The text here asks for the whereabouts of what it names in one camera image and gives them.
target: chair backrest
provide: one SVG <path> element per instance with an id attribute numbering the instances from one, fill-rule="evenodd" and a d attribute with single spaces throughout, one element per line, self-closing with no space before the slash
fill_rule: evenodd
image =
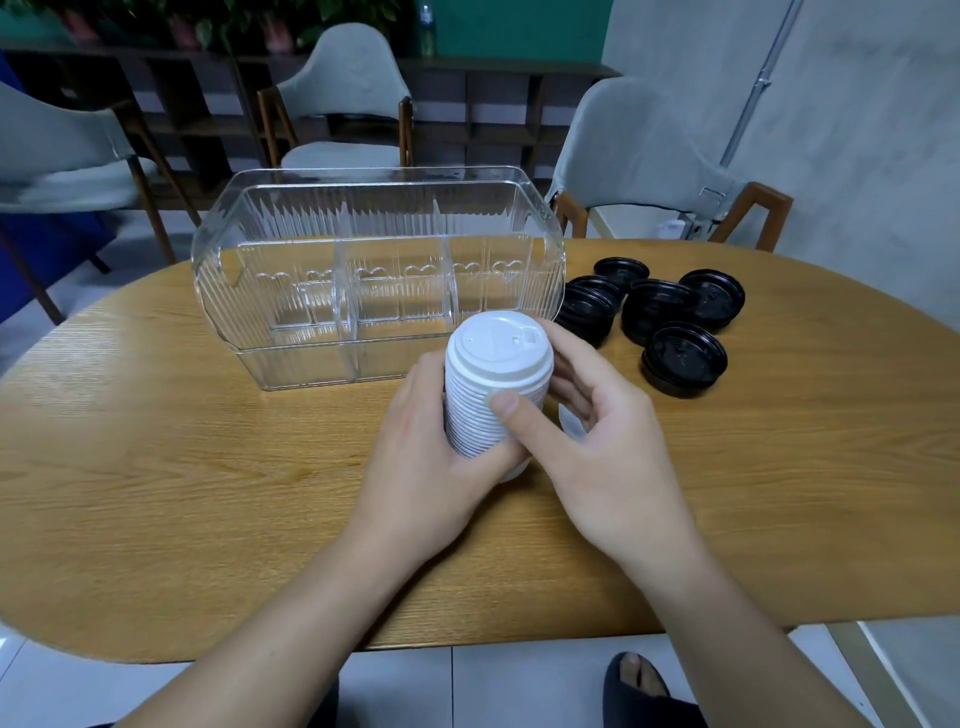
<path id="1" fill-rule="evenodd" d="M 621 77 L 584 94 L 547 199 L 567 191 L 585 208 L 647 205 L 716 218 L 743 185 L 700 154 L 666 97 Z"/>
<path id="2" fill-rule="evenodd" d="M 293 77 L 277 84 L 291 117 L 363 113 L 399 119 L 410 95 L 387 39 L 363 23 L 325 31 Z"/>
<path id="3" fill-rule="evenodd" d="M 113 111 L 60 109 L 0 82 L 0 181 L 26 182 L 132 156 Z"/>

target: chair seat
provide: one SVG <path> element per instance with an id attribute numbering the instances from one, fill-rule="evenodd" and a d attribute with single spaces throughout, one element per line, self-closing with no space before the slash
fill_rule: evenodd
<path id="1" fill-rule="evenodd" d="M 387 144 L 348 144 L 343 141 L 313 141 L 294 147 L 280 166 L 284 169 L 357 169 L 399 167 L 400 149 Z"/>
<path id="2" fill-rule="evenodd" d="M 156 176 L 151 159 L 140 158 L 140 165 L 148 178 Z M 138 197 L 125 159 L 101 167 L 51 172 L 28 182 L 0 180 L 0 212 L 100 212 L 133 206 Z"/>
<path id="3" fill-rule="evenodd" d="M 678 215 L 677 210 L 662 207 L 602 205 L 590 211 L 589 221 L 599 237 L 655 238 L 658 225 Z"/>

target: hand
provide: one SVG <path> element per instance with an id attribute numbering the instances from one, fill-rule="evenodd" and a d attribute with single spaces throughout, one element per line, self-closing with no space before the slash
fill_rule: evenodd
<path id="1" fill-rule="evenodd" d="M 571 440 L 516 392 L 496 393 L 490 408 L 540 461 L 587 540 L 625 570 L 643 568 L 696 533 L 653 403 L 587 342 L 540 324 L 555 352 L 550 392 L 587 437 Z"/>
<path id="2" fill-rule="evenodd" d="M 424 354 L 383 419 L 348 529 L 385 540 L 416 569 L 460 535 L 526 457 L 510 437 L 478 457 L 454 451 L 444 433 L 444 352 Z"/>

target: fingernail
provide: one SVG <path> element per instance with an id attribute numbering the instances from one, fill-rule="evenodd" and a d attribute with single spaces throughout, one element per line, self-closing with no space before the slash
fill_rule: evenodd
<path id="1" fill-rule="evenodd" d="M 501 420 L 510 417 L 520 401 L 520 395 L 509 389 L 497 389 L 487 395 L 487 406 Z"/>

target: left hand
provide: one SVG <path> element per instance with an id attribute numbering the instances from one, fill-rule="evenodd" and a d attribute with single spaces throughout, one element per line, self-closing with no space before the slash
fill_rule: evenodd
<path id="1" fill-rule="evenodd" d="M 466 458 L 444 433 L 444 352 L 426 353 L 380 426 L 348 529 L 418 568 L 449 546 L 484 496 L 529 453 L 513 437 Z"/>

